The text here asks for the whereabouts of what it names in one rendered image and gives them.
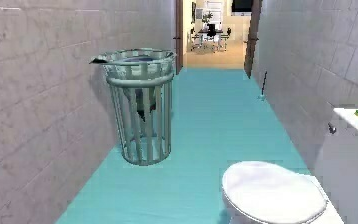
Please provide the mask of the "white toilet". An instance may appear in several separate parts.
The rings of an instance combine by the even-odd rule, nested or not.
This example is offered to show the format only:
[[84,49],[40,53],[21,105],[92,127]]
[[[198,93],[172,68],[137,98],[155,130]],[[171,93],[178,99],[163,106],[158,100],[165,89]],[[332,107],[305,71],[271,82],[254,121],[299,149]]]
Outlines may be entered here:
[[228,224],[358,224],[358,117],[336,108],[313,171],[241,161],[222,176]]

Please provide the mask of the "black television set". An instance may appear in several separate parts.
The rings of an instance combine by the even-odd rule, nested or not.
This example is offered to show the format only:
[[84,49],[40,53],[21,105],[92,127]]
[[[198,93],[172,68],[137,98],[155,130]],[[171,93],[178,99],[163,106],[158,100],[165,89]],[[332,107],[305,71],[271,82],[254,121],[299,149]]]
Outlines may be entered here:
[[233,16],[250,16],[253,0],[232,0],[231,12]]

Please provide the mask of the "pale green slatted laundry basket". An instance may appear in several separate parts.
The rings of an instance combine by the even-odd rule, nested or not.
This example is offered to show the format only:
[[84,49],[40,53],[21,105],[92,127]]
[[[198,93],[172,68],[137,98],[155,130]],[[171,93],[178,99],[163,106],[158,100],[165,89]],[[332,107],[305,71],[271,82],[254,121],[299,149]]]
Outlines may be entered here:
[[121,155],[149,166],[171,153],[172,81],[176,54],[136,48],[91,59],[104,70],[118,126]]

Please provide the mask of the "dark dining table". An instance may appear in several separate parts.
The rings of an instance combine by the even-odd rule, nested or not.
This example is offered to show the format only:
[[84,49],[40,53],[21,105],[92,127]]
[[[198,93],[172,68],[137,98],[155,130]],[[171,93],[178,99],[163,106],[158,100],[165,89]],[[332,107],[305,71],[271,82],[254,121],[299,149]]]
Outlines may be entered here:
[[210,48],[213,53],[227,49],[227,40],[231,36],[231,29],[228,28],[224,33],[222,30],[209,31],[201,29],[192,37],[190,50]]

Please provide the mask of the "brown room door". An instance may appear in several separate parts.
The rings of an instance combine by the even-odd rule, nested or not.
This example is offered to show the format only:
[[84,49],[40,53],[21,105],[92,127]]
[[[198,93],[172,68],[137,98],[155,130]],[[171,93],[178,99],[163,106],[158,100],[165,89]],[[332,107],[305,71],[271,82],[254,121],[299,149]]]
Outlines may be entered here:
[[[249,38],[258,38],[258,28],[259,28],[261,7],[262,7],[262,0],[253,0],[250,27],[249,27],[247,40]],[[255,47],[256,47],[256,43],[255,44],[249,43],[246,46],[244,69],[248,78],[251,78],[254,55],[255,55]]]

